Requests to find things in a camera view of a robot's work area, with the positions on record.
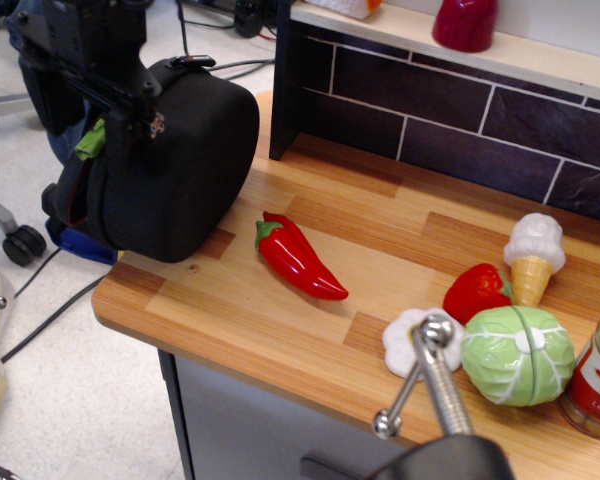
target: black cable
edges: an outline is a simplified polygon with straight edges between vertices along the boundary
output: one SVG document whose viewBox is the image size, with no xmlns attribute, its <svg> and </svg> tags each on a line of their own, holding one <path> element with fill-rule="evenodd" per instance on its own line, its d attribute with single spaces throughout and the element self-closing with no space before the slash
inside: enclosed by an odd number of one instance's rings
<svg viewBox="0 0 600 480">
<path fill-rule="evenodd" d="M 184 20 L 184 23 L 196 27 L 218 28 L 221 30 L 229 30 L 236 26 L 235 23 L 232 23 L 231 25 L 211 25 L 210 23 L 194 22 L 193 20 Z"/>
<path fill-rule="evenodd" d="M 182 46 L 184 47 L 184 54 L 189 57 L 189 46 L 187 45 L 187 32 L 184 26 L 184 12 L 182 11 L 182 0 L 176 0 L 178 4 L 178 18 L 180 19 L 180 30 L 182 31 Z"/>
<path fill-rule="evenodd" d="M 20 290 L 18 290 L 16 292 L 16 294 L 13 297 L 14 299 L 18 298 L 18 295 L 20 295 L 22 292 L 24 292 L 24 290 L 31 284 L 31 282 L 33 282 L 33 279 L 38 276 L 38 274 L 42 271 L 42 269 L 47 266 L 47 263 L 49 263 L 51 261 L 51 259 L 53 257 L 55 257 L 58 253 L 60 253 L 59 248 L 47 257 L 47 259 L 42 263 L 42 265 L 40 265 L 38 267 L 38 270 L 36 270 L 35 273 L 33 275 L 31 275 L 31 278 L 29 278 L 29 280 L 27 280 L 27 282 L 22 287 L 20 287 Z"/>
<path fill-rule="evenodd" d="M 271 65 L 275 63 L 275 59 L 270 58 L 268 60 L 245 60 L 243 62 L 235 62 L 235 63 L 227 63 L 226 65 L 219 65 L 217 67 L 209 68 L 209 71 L 221 70 L 223 68 L 230 67 L 238 67 L 241 65 L 253 65 L 256 64 L 255 67 L 247 70 L 246 72 L 236 73 L 235 75 L 231 75 L 229 77 L 224 78 L 224 80 L 235 80 L 236 78 L 244 77 L 245 75 L 249 75 L 250 73 L 256 72 L 267 65 Z"/>
<path fill-rule="evenodd" d="M 267 58 L 267 59 L 263 59 L 263 60 L 242 60 L 239 62 L 225 63 L 224 65 L 216 65 L 215 67 L 207 68 L 207 71 L 215 72 L 216 70 L 222 70 L 224 68 L 240 67 L 242 65 L 253 65 L 254 63 L 268 65 L 269 63 L 271 63 L 273 61 L 274 61 L 273 58 Z"/>
<path fill-rule="evenodd" d="M 45 328 L 51 325 L 56 318 L 62 315 L 71 305 L 73 305 L 78 299 L 80 299 L 85 293 L 94 289 L 98 283 L 104 278 L 100 277 L 95 282 L 87 285 L 85 288 L 76 293 L 73 297 L 71 297 L 64 305 L 62 305 L 58 310 L 56 310 L 53 315 L 47 318 L 44 322 L 40 324 L 38 328 L 36 328 L 33 332 L 27 336 L 23 341 L 21 341 L 18 345 L 16 345 L 11 351 L 5 354 L 0 360 L 2 363 L 7 363 L 15 354 L 17 354 L 20 350 L 26 347 L 34 338 L 36 338 Z"/>
</svg>

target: spice jar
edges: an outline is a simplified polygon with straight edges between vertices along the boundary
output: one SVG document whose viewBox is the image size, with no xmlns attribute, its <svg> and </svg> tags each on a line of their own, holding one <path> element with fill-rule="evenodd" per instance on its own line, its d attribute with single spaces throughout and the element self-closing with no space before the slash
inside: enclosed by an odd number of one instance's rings
<svg viewBox="0 0 600 480">
<path fill-rule="evenodd" d="M 565 418 L 578 430 L 600 437 L 600 322 L 559 398 Z"/>
</svg>

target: red cup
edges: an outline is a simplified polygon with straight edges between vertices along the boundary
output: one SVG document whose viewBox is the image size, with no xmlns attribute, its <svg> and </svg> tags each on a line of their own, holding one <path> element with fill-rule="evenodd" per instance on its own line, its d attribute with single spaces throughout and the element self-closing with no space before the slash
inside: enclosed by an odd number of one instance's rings
<svg viewBox="0 0 600 480">
<path fill-rule="evenodd" d="M 444 0 L 433 24 L 433 38 L 461 52 L 487 50 L 493 43 L 498 0 Z"/>
</svg>

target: person's leg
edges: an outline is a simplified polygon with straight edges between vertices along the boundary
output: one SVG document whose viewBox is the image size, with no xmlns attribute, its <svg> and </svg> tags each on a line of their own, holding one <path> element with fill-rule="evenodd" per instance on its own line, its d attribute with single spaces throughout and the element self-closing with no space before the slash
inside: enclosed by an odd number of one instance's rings
<svg viewBox="0 0 600 480">
<path fill-rule="evenodd" d="M 24 47 L 24 38 L 15 28 L 15 17 L 17 17 L 19 12 L 23 11 L 30 15 L 42 15 L 43 9 L 41 0 L 21 0 L 15 7 L 13 13 L 7 17 L 5 21 L 5 25 L 11 35 L 11 45 L 18 51 L 21 51 Z M 68 127 L 60 135 L 47 135 L 51 150 L 53 150 L 53 153 L 63 165 L 66 164 L 67 160 L 71 157 L 73 147 L 77 145 L 84 135 L 86 118 L 89 112 L 87 102 L 85 102 L 85 112 L 85 117 L 82 120 L 77 124 Z"/>
</svg>

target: shelf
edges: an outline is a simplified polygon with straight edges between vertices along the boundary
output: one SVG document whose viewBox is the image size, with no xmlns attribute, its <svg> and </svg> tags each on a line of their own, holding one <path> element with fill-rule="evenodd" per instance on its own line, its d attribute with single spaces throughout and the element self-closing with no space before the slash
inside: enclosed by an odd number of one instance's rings
<svg viewBox="0 0 600 480">
<path fill-rule="evenodd" d="M 433 40 L 434 18 L 388 4 L 365 20 L 301 0 L 291 8 L 298 22 L 600 100 L 600 57 L 499 32 L 486 52 L 457 52 Z"/>
</svg>

